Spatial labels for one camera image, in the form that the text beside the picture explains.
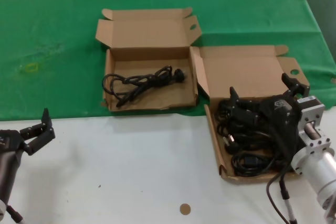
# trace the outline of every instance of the black power cable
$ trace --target black power cable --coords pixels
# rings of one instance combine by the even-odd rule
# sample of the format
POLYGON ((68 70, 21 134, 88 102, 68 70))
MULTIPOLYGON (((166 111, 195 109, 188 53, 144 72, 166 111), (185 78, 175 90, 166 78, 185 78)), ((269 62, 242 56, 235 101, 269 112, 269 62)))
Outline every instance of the black power cable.
POLYGON ((217 133, 223 137, 225 150, 232 155, 231 165, 237 176, 254 177, 283 167, 283 157, 261 118, 257 126, 243 123, 232 116, 224 100, 218 106, 215 119, 218 121, 217 133), (258 150, 270 155, 255 153, 258 150))
POLYGON ((275 175, 273 178, 270 179, 270 181, 267 183, 266 185, 266 194, 268 196, 269 201, 271 202, 272 206, 274 207, 275 211, 278 213, 278 215, 281 217, 281 219, 286 223, 286 224, 291 224, 290 222, 287 221, 287 219, 283 216, 283 214, 280 212, 280 210, 278 209, 278 207, 275 205, 272 196, 269 192, 269 187, 271 186, 271 184, 276 181, 278 178, 284 176, 286 174, 286 172, 288 172, 289 170, 291 170, 291 166, 290 163, 288 165, 286 165, 277 175, 275 175))
POLYGON ((104 91, 108 94, 115 96, 119 101, 116 105, 117 108, 123 106, 127 102, 132 102, 137 96, 145 92, 150 88, 159 88, 170 84, 171 82, 183 82, 185 79, 184 73, 181 69, 176 69, 174 74, 172 74, 172 67, 165 66, 154 74, 146 74, 143 76, 131 76, 124 77, 115 73, 110 73, 104 76, 102 80, 102 87, 104 91), (106 80, 112 77, 109 84, 109 89, 106 88, 106 80), (114 82, 121 81, 122 84, 132 84, 136 86, 133 90, 129 92, 115 92, 114 82))

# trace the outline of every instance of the cardboard box flap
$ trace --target cardboard box flap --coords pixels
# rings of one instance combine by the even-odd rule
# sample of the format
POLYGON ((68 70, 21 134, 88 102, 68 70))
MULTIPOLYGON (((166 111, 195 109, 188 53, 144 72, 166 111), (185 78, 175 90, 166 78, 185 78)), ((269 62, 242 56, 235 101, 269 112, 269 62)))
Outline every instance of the cardboard box flap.
POLYGON ((187 47, 201 29, 192 9, 103 10, 96 39, 110 48, 187 47))
POLYGON ((286 46, 224 46, 193 48, 198 83, 212 98, 229 98, 235 88, 241 98, 268 97, 283 93, 284 72, 277 55, 286 46))
POLYGON ((109 20, 154 20, 183 19, 193 12, 191 7, 185 9, 153 9, 153 10, 109 10, 102 13, 109 20))
POLYGON ((309 86, 309 81, 295 58, 278 57, 278 61, 282 70, 288 74, 290 78, 296 78, 302 84, 309 86))

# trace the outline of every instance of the cable connector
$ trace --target cable connector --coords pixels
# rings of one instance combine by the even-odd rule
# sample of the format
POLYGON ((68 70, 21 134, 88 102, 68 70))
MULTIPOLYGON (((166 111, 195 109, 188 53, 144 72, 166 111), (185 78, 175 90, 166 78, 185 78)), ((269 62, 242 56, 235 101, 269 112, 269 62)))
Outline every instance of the cable connector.
POLYGON ((240 151, 240 146, 232 135, 228 135, 228 137, 223 136, 223 141, 225 143, 225 150, 228 154, 234 155, 240 151))
POLYGON ((8 205, 6 210, 11 216, 11 218, 13 219, 13 221, 15 221, 15 223, 22 223, 23 217, 17 211, 15 211, 11 206, 8 205))

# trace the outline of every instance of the metal cylinder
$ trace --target metal cylinder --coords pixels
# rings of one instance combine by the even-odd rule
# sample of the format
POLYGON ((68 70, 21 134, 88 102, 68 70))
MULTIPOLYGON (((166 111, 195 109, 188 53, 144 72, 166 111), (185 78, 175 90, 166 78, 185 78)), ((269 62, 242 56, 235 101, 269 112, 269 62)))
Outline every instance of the metal cylinder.
POLYGON ((301 171, 323 205, 331 192, 336 191, 336 161, 333 156, 329 152, 311 154, 302 163, 301 171))

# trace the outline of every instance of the robotic arm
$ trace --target robotic arm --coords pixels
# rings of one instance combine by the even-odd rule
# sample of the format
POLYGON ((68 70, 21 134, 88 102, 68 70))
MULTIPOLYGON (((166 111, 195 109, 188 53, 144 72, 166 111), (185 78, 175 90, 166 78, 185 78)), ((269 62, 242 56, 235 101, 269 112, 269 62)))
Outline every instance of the robotic arm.
POLYGON ((41 123, 23 130, 0 130, 0 221, 5 212, 11 215, 16 223, 22 223, 22 217, 8 205, 16 172, 20 167, 22 153, 29 156, 36 153, 55 138, 48 109, 44 109, 41 123))
POLYGON ((327 224, 336 224, 336 161, 334 150, 330 147, 330 138, 322 131, 320 122, 324 105, 314 96, 308 97, 309 87, 297 79, 283 74, 281 77, 288 90, 284 94, 275 95, 259 101, 240 99, 233 87, 230 88, 230 99, 224 101, 231 118, 256 126, 267 125, 267 132, 272 136, 287 166, 267 185, 277 178, 283 199, 289 211, 287 221, 276 208, 271 196, 272 205, 285 223, 296 223, 289 204, 289 195, 283 177, 290 169, 306 178, 317 194, 317 200, 326 210, 324 215, 327 224))

